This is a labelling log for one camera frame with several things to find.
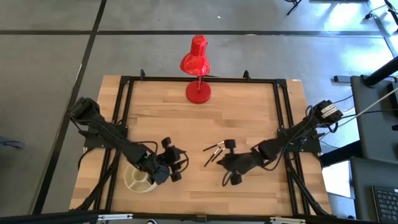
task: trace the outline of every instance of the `black cable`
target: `black cable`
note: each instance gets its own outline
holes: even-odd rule
[[[307,109],[305,109],[305,115],[308,116],[308,109],[312,109],[312,105],[308,106]]]
[[[364,112],[364,113],[362,113],[362,114],[368,114],[368,113],[379,113],[379,112],[390,112],[390,111],[396,111],[396,110],[398,110],[398,109],[377,110],[377,111],[367,111],[367,112]],[[344,116],[344,117],[341,117],[341,118],[342,118],[342,119],[343,119],[343,118],[350,118],[350,117],[352,117],[352,116],[356,116],[356,114],[347,115],[347,116]]]
[[[384,0],[384,3],[387,5],[387,8],[389,9],[389,11],[392,11],[393,13],[398,14],[397,10],[391,4],[391,2],[389,2],[388,0]]]
[[[229,180],[231,180],[232,174],[233,174],[233,173],[232,173],[231,171],[227,171],[227,172],[225,173],[225,175],[224,175],[224,177],[223,177],[223,182],[222,182],[223,187],[225,187],[225,186],[228,184]]]
[[[314,199],[312,196],[311,192],[306,188],[305,184],[301,181],[299,175],[297,175],[292,163],[290,161],[287,161],[288,165],[288,172],[292,175],[292,178],[294,179],[295,183],[297,184],[298,188],[300,189],[301,193],[305,196],[305,198],[308,200],[309,204],[313,208],[314,212],[317,215],[329,215],[322,207],[320,204]]]
[[[187,153],[183,152],[182,154],[184,154],[184,156],[187,158],[187,163],[185,164],[185,167],[182,170],[180,170],[180,173],[182,173],[184,170],[186,170],[189,165],[189,157],[187,156]]]
[[[76,210],[87,210],[91,206],[91,204],[94,202],[94,199],[99,195],[101,192],[101,189],[103,189],[105,183],[108,181],[109,177],[114,173],[115,171],[115,163],[116,163],[116,156],[113,157],[112,163],[109,165],[109,167],[106,169],[104,176],[99,178],[98,183],[95,185],[93,191],[87,196],[87,198],[83,201],[83,203],[76,208]]]
[[[328,129],[331,133],[336,133],[337,129],[338,129],[338,122],[335,123],[335,128],[331,129],[330,125],[328,126]]]
[[[117,137],[117,136],[116,136],[115,134],[113,134],[110,130],[108,130],[105,126],[103,126],[101,123],[99,123],[99,122],[97,122],[97,121],[91,121],[91,120],[85,120],[85,119],[80,119],[80,120],[73,120],[73,119],[71,119],[71,122],[72,122],[72,123],[79,129],[79,131],[81,131],[81,132],[82,132],[82,130],[81,130],[81,129],[78,127],[78,125],[75,123],[75,122],[77,122],[77,121],[80,121],[80,122],[87,122],[87,123],[95,123],[95,124],[97,124],[98,126],[100,126],[101,128],[103,128],[105,131],[107,131],[110,135],[112,135],[112,137],[116,138],[117,140],[119,140],[119,141],[121,141],[121,142],[123,142],[123,143],[125,143],[125,144],[130,144],[130,143],[136,143],[136,144],[152,143],[152,144],[155,144],[155,146],[156,146],[155,152],[157,152],[158,144],[157,144],[157,142],[155,142],[155,141],[138,141],[138,142],[135,142],[135,141],[128,141],[127,139],[121,139],[121,138]],[[154,151],[150,150],[150,149],[147,149],[147,151],[150,152],[151,154],[156,155],[156,153],[155,153]]]
[[[308,110],[309,108],[311,108],[311,111],[312,111],[310,119],[308,119],[308,121],[300,128],[300,130],[298,130],[298,131],[287,141],[286,145],[284,146],[284,148],[281,150],[281,152],[280,152],[280,154],[279,154],[279,157],[278,157],[278,160],[277,160],[275,166],[274,166],[273,168],[270,168],[270,169],[268,169],[268,168],[266,168],[266,167],[261,167],[261,168],[263,168],[263,169],[266,170],[266,171],[273,171],[274,169],[276,169],[276,167],[279,165],[279,162],[280,162],[280,159],[282,158],[282,155],[285,153],[285,151],[286,151],[287,147],[289,146],[290,142],[294,139],[294,137],[296,137],[296,135],[298,135],[299,132],[301,132],[301,130],[303,130],[303,129],[311,122],[311,120],[312,120],[312,118],[313,118],[313,116],[314,116],[314,114],[315,114],[315,108],[314,108],[313,106],[310,105],[310,106],[307,107],[306,112],[307,112],[307,110]]]
[[[344,99],[342,99],[342,100],[333,102],[333,104],[335,104],[335,103],[340,103],[340,102],[342,102],[342,101],[348,100],[348,99],[350,99],[351,97],[353,97],[353,96],[351,95],[351,96],[349,96],[349,97],[347,97],[347,98],[344,98]]]
[[[396,83],[398,82],[397,77],[387,77],[387,78],[393,78]]]
[[[20,142],[20,141],[2,141],[0,144],[9,143],[9,142]]]
[[[332,146],[331,144],[328,144],[328,143],[326,143],[326,142],[324,142],[322,140],[319,140],[319,141],[322,142],[323,144],[327,145],[327,146],[334,147],[335,149],[339,148],[339,147],[336,147],[336,146]]]
[[[290,161],[295,160],[298,154],[299,154],[299,152],[294,152],[294,153],[293,153],[293,158],[291,158],[291,159],[289,159],[289,160],[290,160]]]
[[[80,156],[79,161],[77,162],[77,169],[80,169],[81,160],[94,148],[87,148],[87,150]]]
[[[321,164],[321,169],[323,169],[322,160],[319,158],[319,156],[315,152],[313,152],[312,154],[318,159],[319,163]]]
[[[323,125],[333,125],[333,123],[320,123],[318,128],[322,128],[320,126]],[[301,134],[300,136],[297,136],[295,139],[293,139],[293,141],[296,141],[299,138],[302,138],[304,135],[308,134],[309,132],[313,131],[312,129],[307,130],[306,132],[304,132],[303,134]]]

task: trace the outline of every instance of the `wooden tabletop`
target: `wooden tabletop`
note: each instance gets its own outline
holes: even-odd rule
[[[101,114],[111,121],[120,76],[107,75],[98,96]],[[211,98],[202,105],[190,103],[185,82],[134,82],[127,125],[132,141],[160,141],[170,136],[187,151],[190,165],[182,180],[169,178],[153,191],[137,194],[124,183],[128,162],[122,156],[115,185],[114,212],[205,213],[217,215],[291,215],[289,188],[283,160],[272,172],[256,167],[243,175],[242,184],[221,186],[225,170],[215,162],[203,167],[213,151],[202,149],[224,139],[235,139],[236,152],[247,152],[264,139],[276,137],[278,128],[274,92],[271,84],[209,83]],[[294,122],[305,116],[306,102],[300,80],[287,80]],[[122,105],[127,88],[124,88]],[[287,124],[282,90],[280,100]],[[81,162],[70,208],[79,206],[98,181],[104,149],[95,149]],[[317,202],[331,212],[317,158],[301,153],[305,183]],[[101,208],[108,187],[105,187]],[[302,212],[296,186],[298,209]]]

